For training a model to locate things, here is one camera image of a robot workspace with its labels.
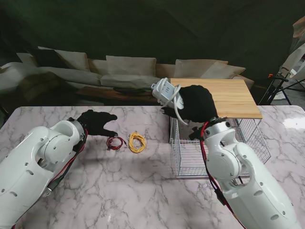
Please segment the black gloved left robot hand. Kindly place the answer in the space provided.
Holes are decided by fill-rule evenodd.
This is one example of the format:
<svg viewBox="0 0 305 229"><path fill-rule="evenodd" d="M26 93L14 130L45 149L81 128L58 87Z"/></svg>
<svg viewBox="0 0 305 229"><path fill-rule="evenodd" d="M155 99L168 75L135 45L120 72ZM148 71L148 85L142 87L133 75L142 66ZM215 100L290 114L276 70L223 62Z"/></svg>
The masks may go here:
<svg viewBox="0 0 305 229"><path fill-rule="evenodd" d="M77 121L88 131L88 135L100 135L106 137L116 137L115 131L110 131L104 126L110 122L117 120L117 116L108 112L96 112L88 110L81 114Z"/></svg>

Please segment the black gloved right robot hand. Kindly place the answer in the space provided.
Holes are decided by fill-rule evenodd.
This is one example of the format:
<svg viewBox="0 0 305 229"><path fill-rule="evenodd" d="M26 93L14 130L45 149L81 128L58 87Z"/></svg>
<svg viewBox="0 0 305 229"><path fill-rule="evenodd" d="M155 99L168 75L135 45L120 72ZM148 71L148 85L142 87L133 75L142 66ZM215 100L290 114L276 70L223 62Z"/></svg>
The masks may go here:
<svg viewBox="0 0 305 229"><path fill-rule="evenodd" d="M201 85L182 87L179 94L183 100L183 109L178 109L181 119L204 123L217 118L217 110L212 94Z"/></svg>

